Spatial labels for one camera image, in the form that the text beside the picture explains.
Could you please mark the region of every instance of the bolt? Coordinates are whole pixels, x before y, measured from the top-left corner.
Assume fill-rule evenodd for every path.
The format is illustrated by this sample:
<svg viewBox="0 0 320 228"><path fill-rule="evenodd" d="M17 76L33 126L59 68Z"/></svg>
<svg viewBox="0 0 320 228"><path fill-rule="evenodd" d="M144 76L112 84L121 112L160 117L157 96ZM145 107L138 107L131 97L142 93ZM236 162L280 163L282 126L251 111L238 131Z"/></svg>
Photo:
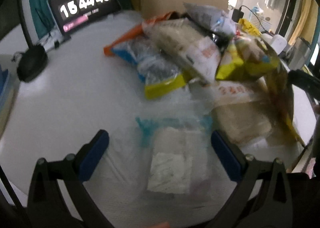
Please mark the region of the bolt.
<svg viewBox="0 0 320 228"><path fill-rule="evenodd" d="M248 161L253 161L254 160L254 156L251 154L246 154L245 159Z"/></svg>
<svg viewBox="0 0 320 228"><path fill-rule="evenodd" d="M44 162L45 162L45 159L44 159L44 158L39 158L37 163L38 163L39 165L42 165Z"/></svg>
<svg viewBox="0 0 320 228"><path fill-rule="evenodd" d="M281 158L276 158L276 162L281 165L283 163L283 160Z"/></svg>
<svg viewBox="0 0 320 228"><path fill-rule="evenodd" d="M68 161L71 161L71 160L73 160L75 158L75 155L74 154L68 154L67 156L66 156L66 160L68 160Z"/></svg>

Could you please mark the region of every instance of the white table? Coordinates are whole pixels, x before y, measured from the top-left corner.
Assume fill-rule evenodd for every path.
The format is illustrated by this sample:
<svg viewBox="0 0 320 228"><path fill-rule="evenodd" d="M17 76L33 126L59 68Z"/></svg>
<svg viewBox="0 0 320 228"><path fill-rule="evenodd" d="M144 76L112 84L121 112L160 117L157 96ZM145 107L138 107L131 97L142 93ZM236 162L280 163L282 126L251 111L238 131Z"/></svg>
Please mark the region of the white table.
<svg viewBox="0 0 320 228"><path fill-rule="evenodd" d="M132 66L103 55L105 45L140 21L134 12L108 17L78 31L69 42L48 53L45 71L33 82L20 85L0 141L0 163L9 180L27 194L38 158L61 160L68 153L76 153L99 129L105 129L111 136L122 138L111 139L91 180L85 183L100 210L119 228L141 228L163 221L169 221L172 227L187 227L212 219L235 184L216 161L214 200L188 205L141 199L141 151L123 129L132 126L142 107L148 109L154 102L145 100L143 84ZM296 125L308 142L316 119L305 93L295 88L294 94ZM181 99L191 99L188 90L177 90L161 102L182 102ZM297 144L246 148L246 153L269 160L276 156L292 160L292 154L299 151ZM72 214L77 216L64 187L62 192Z"/></svg>

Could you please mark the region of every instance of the clock display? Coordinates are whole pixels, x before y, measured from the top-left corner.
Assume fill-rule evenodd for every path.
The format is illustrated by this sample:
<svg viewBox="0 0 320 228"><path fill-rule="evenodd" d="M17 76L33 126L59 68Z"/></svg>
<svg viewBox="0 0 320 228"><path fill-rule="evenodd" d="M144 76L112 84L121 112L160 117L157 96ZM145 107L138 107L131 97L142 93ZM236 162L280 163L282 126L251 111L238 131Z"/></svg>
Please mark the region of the clock display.
<svg viewBox="0 0 320 228"><path fill-rule="evenodd" d="M118 0L48 0L62 34L121 9Z"/></svg>

